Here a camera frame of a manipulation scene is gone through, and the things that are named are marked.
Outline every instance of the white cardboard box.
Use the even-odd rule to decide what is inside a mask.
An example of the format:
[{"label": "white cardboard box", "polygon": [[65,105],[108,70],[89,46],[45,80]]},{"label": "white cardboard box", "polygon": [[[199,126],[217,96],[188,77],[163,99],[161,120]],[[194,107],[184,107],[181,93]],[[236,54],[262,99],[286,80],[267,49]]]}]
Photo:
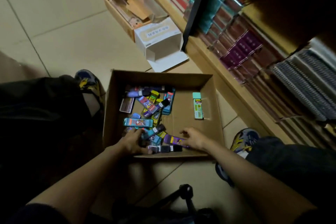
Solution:
[{"label": "white cardboard box", "polygon": [[160,23],[150,23],[134,30],[135,43],[155,72],[163,72],[188,56],[181,51],[183,35],[170,17]]}]

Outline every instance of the tiled floor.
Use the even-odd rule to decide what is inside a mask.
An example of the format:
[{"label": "tiled floor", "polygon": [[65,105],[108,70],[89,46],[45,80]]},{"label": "tiled floor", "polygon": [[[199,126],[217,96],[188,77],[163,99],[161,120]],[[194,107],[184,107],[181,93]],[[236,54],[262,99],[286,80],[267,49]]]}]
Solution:
[{"label": "tiled floor", "polygon": [[[0,51],[27,65],[30,78],[74,75],[85,68],[106,88],[113,68],[151,71],[103,0],[0,0],[0,25]],[[169,72],[201,73],[191,60]],[[230,147],[233,136],[246,125],[220,94],[218,104],[225,143]],[[212,161],[146,160],[126,163],[114,172],[92,207],[102,216],[110,217],[111,203],[120,192],[131,203],[150,205],[189,183],[196,207],[216,209],[227,223],[246,221],[241,215],[249,209],[237,189],[216,175]],[[185,209],[181,201],[172,207]]]}]

